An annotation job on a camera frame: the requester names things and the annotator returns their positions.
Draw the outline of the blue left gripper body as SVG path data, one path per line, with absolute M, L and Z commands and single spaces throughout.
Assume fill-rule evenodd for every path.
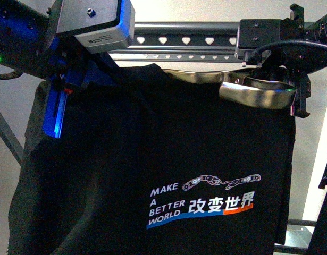
M 43 132 L 60 138 L 66 102 L 92 84 L 114 84 L 111 73 L 118 65 L 108 53 L 92 54 L 73 38 L 54 37 L 48 49 L 48 63 L 54 67 L 50 73 L 50 89 L 46 98 Z

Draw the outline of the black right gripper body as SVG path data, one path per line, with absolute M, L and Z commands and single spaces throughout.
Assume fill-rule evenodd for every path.
M 263 68 L 271 69 L 273 66 L 284 66 L 286 68 L 286 79 L 288 83 L 296 87 L 297 92 L 293 105 L 291 106 L 291 115 L 307 118 L 307 98 L 311 96 L 311 82 L 308 77 L 308 62 L 304 46 L 263 46 L 255 50 L 255 59 L 261 60 L 266 52 L 270 56 L 263 63 Z

